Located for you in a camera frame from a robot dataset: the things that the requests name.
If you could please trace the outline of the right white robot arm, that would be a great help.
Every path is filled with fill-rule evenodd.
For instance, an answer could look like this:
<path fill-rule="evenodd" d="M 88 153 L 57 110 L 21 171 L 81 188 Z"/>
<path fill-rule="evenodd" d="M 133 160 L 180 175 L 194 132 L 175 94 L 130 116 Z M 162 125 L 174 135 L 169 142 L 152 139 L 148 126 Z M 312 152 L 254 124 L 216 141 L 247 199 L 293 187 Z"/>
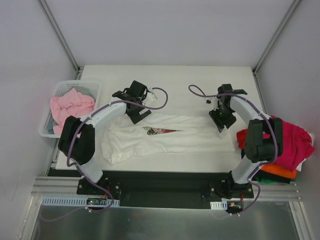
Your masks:
<path fill-rule="evenodd" d="M 219 132 L 229 129 L 238 114 L 247 124 L 243 158 L 239 165 L 211 186 L 221 198 L 238 198 L 249 190 L 253 176 L 264 165 L 272 164 L 283 153 L 283 122 L 260 111 L 243 89 L 222 84 L 217 89 L 217 108 L 209 112 Z"/>

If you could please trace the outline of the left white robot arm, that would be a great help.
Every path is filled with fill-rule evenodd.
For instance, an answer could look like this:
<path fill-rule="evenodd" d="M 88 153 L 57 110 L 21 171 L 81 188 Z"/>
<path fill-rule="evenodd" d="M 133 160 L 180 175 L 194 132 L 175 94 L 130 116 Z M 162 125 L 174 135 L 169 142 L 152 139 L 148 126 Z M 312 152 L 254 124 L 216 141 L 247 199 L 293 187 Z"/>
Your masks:
<path fill-rule="evenodd" d="M 104 106 L 83 117 L 69 116 L 65 120 L 58 149 L 67 157 L 67 166 L 75 166 L 87 178 L 88 188 L 94 194 L 106 189 L 103 171 L 94 160 L 96 132 L 123 115 L 134 125 L 149 116 L 149 105 L 157 99 L 155 89 L 134 80 L 130 87 L 113 93 Z"/>

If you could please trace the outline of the white floral t shirt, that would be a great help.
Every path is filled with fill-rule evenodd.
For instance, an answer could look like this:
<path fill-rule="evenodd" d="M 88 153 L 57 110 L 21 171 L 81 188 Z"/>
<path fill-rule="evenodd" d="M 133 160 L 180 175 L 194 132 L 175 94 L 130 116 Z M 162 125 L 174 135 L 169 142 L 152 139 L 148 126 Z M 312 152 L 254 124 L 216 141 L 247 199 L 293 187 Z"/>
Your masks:
<path fill-rule="evenodd" d="M 231 134 L 220 133 L 208 117 L 160 113 L 137 124 L 125 116 L 118 117 L 105 129 L 100 149 L 111 165 L 162 153 L 235 151 Z"/>

